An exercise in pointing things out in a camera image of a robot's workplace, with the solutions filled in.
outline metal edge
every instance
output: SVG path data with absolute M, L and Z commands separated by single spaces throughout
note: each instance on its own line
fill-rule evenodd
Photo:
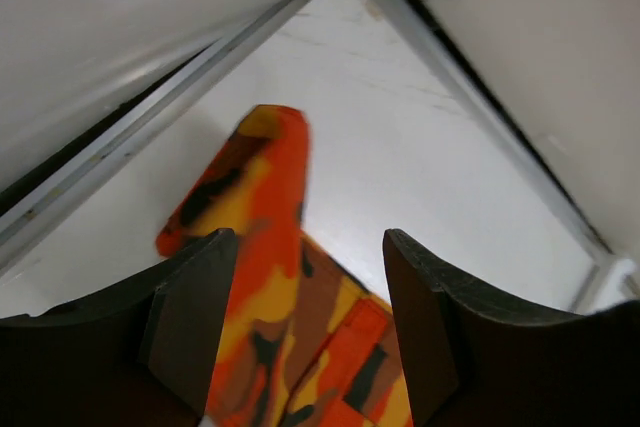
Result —
M 528 150 L 511 133 L 508 126 L 475 88 L 408 2 L 406 0 L 373 1 L 422 62 L 449 89 L 460 105 L 507 156 L 553 215 L 591 256 L 594 264 L 598 268 L 610 265 L 612 254 L 608 246 L 597 235 L 594 235 L 592 227 L 587 224 Z
M 309 0 L 283 0 L 224 35 L 0 217 L 0 284 L 12 267 L 130 158 L 180 117 Z

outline garment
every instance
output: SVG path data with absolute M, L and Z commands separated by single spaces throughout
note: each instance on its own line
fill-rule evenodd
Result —
M 158 235 L 239 239 L 207 413 L 221 427 L 412 425 L 388 304 L 301 229 L 309 127 L 255 107 Z

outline white surface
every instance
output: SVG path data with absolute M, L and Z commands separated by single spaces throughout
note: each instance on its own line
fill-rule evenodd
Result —
M 426 0 L 600 234 L 640 263 L 640 0 Z
M 384 297 L 390 227 L 546 305 L 567 307 L 586 276 L 586 254 L 375 5 L 313 0 L 23 259 L 0 315 L 40 313 L 159 260 L 157 232 L 257 103 L 306 112 L 305 226 Z
M 0 191 L 276 1 L 0 0 Z

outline orange camouflage fabric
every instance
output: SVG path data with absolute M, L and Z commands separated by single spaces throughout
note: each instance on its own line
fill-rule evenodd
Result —
M 219 427 L 407 427 L 391 309 L 301 228 L 309 127 L 255 107 L 158 235 L 231 227 L 238 258 L 207 402 Z

